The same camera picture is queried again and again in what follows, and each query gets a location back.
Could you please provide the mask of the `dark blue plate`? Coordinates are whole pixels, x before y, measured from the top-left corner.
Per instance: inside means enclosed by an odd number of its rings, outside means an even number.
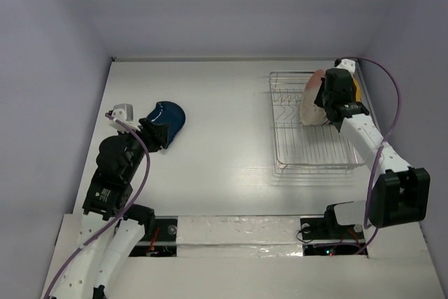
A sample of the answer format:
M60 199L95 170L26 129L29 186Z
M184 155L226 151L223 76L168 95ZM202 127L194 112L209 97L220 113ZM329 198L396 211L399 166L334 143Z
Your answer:
M184 110L178 104L170 101L157 102L155 104L155 108L147 115L146 118L155 124L168 124L170 126L169 136L171 143L174 141L176 135L181 131L186 122Z

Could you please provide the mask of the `pink and cream plate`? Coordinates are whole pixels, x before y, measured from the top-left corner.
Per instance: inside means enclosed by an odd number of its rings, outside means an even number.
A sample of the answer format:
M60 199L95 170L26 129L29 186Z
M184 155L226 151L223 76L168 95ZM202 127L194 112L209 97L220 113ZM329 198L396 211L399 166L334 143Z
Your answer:
M328 122L325 110L314 103L322 84L321 79L323 76L325 76L324 70L319 69L315 71L302 93L300 122L305 126L324 125Z

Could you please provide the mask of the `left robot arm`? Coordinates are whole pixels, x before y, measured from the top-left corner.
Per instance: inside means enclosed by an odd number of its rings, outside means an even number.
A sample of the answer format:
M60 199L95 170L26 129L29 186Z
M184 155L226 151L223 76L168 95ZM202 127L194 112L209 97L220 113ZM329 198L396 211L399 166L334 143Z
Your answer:
M106 298L126 259L156 231L153 209L138 205L131 186L142 160L168 147L170 126L142 118L132 126L107 113L119 134L100 143L87 190L77 247L53 277L45 298Z

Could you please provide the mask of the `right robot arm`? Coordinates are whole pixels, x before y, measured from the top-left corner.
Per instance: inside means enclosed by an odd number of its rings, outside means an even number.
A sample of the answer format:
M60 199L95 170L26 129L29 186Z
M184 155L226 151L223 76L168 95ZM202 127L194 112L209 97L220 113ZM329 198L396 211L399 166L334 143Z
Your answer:
M364 226L387 228L425 219L430 174L399 156L356 100L354 78L339 64L327 69L315 99L330 123L356 149L370 170Z

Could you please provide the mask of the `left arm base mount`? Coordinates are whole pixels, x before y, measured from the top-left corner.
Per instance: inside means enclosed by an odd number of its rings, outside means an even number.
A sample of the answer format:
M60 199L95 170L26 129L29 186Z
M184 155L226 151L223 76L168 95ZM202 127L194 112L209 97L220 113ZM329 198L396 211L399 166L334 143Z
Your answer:
M177 255L177 217L156 217L155 225L132 249L130 257L176 257Z

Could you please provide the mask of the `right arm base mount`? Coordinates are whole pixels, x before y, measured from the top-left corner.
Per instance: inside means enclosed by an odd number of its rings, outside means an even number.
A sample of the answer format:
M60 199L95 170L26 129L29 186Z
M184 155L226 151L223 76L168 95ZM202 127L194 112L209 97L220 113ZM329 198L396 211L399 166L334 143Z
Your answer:
M329 225L324 217L301 218L296 239L305 256L349 256L365 246L363 232L354 225Z

